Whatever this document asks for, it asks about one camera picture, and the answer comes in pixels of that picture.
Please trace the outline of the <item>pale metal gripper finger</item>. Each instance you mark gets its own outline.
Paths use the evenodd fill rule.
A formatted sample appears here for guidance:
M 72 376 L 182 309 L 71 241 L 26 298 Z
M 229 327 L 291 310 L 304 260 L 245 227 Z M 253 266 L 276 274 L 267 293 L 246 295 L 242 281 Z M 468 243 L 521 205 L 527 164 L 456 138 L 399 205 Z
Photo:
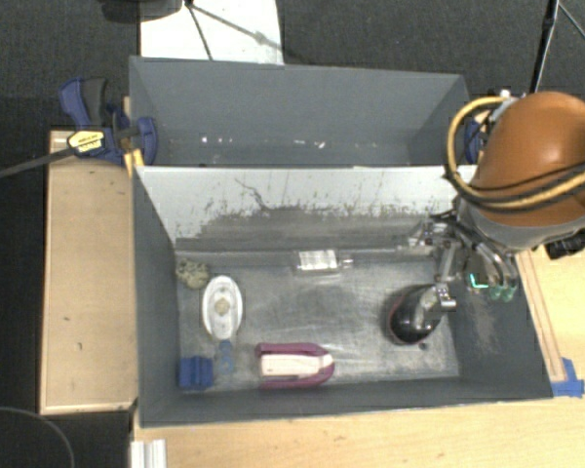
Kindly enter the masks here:
M 444 315 L 456 308 L 457 301 L 450 293 L 448 284 L 434 284 L 424 288 L 418 300 L 418 328 L 424 332 L 433 331 Z
M 431 254 L 435 249 L 439 223 L 434 219 L 423 219 L 408 234 L 408 246 L 418 253 Z

